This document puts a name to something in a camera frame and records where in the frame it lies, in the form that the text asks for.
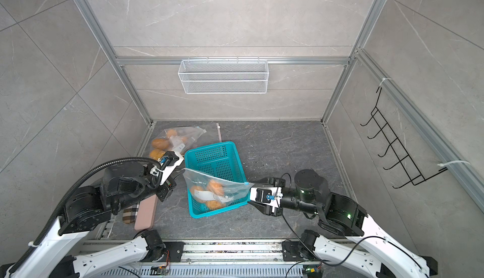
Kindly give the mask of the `wrinkled orange potato bottom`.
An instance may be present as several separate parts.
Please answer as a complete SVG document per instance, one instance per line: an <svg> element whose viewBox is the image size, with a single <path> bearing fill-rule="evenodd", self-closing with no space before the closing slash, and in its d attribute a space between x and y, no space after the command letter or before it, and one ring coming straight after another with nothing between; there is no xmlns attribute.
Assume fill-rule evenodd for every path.
<svg viewBox="0 0 484 278"><path fill-rule="evenodd" d="M224 186L215 180L210 180L206 189L217 196L224 196Z"/></svg>

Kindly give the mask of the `clear plastic bag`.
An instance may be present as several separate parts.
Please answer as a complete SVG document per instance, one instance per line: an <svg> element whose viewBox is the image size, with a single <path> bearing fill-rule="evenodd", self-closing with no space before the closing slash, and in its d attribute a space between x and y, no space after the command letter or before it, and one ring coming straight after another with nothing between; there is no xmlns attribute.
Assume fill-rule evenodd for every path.
<svg viewBox="0 0 484 278"><path fill-rule="evenodd" d="M156 138L164 138L170 141L170 147L166 152L173 151L179 152L181 155L184 155L189 149L192 149L195 143L202 137L207 131L201 127L175 127L178 133L176 137L167 138L165 130L163 130Z"/></svg>
<svg viewBox="0 0 484 278"><path fill-rule="evenodd" d="M208 175L192 169L184 169L189 199L200 212L221 210L246 203L254 186L249 182L235 182Z"/></svg>

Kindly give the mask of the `large yellow potato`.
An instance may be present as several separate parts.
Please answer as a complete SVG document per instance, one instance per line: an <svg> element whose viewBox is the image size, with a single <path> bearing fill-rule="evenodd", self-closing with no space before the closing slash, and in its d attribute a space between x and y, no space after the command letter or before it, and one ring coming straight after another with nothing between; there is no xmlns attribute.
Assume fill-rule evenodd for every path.
<svg viewBox="0 0 484 278"><path fill-rule="evenodd" d="M198 186L198 185L194 185L192 187L190 187L190 193L191 193L191 196L193 197L193 199L195 199L198 203L202 203L204 204L205 203L205 200L204 199L201 199L199 197L199 194L201 192L204 192L205 191L205 188L204 187L201 187L201 186Z"/></svg>

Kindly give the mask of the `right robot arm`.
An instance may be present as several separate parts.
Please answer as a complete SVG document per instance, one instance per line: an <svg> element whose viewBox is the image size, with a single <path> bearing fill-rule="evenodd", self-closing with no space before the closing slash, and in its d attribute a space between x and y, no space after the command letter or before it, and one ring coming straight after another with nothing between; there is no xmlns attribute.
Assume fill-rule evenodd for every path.
<svg viewBox="0 0 484 278"><path fill-rule="evenodd" d="M420 256L390 236L350 197L332 192L328 181L314 170L301 170L286 185L283 178L264 178L250 190L249 203L267 216L283 216L291 209L318 226L353 242L354 247L337 243L316 231L298 236L303 259L327 267L343 266L366 277L432 277L438 263Z"/></svg>

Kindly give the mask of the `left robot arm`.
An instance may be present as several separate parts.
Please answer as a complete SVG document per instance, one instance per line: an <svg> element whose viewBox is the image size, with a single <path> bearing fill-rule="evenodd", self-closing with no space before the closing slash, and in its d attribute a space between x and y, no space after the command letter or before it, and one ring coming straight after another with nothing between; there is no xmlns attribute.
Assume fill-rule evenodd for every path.
<svg viewBox="0 0 484 278"><path fill-rule="evenodd" d="M73 257L69 251L113 215L152 196L160 201L176 186L170 176L183 160L164 156L118 158L85 173L66 192L37 238L1 277L91 277L112 267L162 257L166 246L157 231L96 255Z"/></svg>

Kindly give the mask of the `smooth brown potato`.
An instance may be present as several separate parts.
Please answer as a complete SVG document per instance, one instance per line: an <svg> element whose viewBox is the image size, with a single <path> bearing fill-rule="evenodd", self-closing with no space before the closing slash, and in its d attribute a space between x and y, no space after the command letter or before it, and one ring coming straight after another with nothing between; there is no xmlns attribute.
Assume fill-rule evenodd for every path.
<svg viewBox="0 0 484 278"><path fill-rule="evenodd" d="M156 138L151 142L155 149L167 150L170 147L170 141L164 138Z"/></svg>

